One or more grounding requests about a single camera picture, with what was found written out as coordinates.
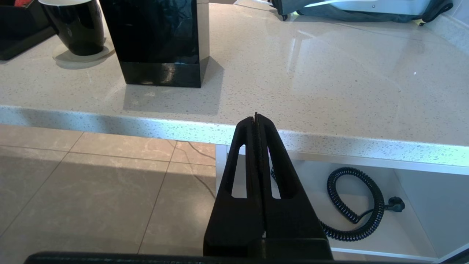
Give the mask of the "black tissue box white top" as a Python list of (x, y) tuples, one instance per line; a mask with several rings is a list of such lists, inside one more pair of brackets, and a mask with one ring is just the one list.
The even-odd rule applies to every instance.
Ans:
[(126, 84), (201, 88), (209, 0), (99, 0)]

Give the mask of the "clear glass coaster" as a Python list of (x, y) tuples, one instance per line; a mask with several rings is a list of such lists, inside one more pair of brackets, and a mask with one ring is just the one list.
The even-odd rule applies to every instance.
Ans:
[(59, 46), (52, 52), (52, 58), (58, 67), (66, 70), (81, 70), (101, 64), (114, 53), (114, 47), (105, 46), (95, 55), (78, 56), (64, 46)]

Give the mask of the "black rectangular serving tray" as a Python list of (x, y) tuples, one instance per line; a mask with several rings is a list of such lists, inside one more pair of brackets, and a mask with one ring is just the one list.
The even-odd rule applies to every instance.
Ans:
[(54, 35), (54, 29), (47, 27), (28, 37), (0, 37), (0, 61), (8, 61)]

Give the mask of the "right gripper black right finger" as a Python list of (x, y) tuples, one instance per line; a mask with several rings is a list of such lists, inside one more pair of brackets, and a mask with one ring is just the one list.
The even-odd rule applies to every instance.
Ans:
[(267, 259), (333, 259), (328, 239), (274, 123), (256, 115)]

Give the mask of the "silver microwave oven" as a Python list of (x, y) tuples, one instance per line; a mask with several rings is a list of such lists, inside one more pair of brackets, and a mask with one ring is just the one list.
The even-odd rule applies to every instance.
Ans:
[(345, 1), (331, 3), (332, 6), (346, 11), (385, 13), (401, 15), (421, 15), (431, 0), (376, 0)]

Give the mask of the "black cup white inside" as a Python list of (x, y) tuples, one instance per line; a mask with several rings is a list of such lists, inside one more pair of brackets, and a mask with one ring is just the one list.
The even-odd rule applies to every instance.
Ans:
[(38, 0), (62, 43), (78, 56), (104, 49), (102, 15), (97, 0)]

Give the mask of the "black compartment organizer box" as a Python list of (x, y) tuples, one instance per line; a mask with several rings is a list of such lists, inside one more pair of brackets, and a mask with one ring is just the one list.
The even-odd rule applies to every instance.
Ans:
[(0, 0), (0, 37), (28, 37), (49, 27), (38, 0), (27, 7), (15, 7), (15, 0)]

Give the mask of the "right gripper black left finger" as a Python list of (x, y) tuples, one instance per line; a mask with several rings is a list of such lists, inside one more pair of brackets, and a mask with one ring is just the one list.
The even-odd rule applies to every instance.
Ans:
[[(232, 196), (239, 149), (245, 146), (246, 198)], [(248, 257), (263, 234), (263, 209), (255, 154), (255, 125), (248, 117), (236, 125), (221, 184), (204, 235), (205, 257)]]

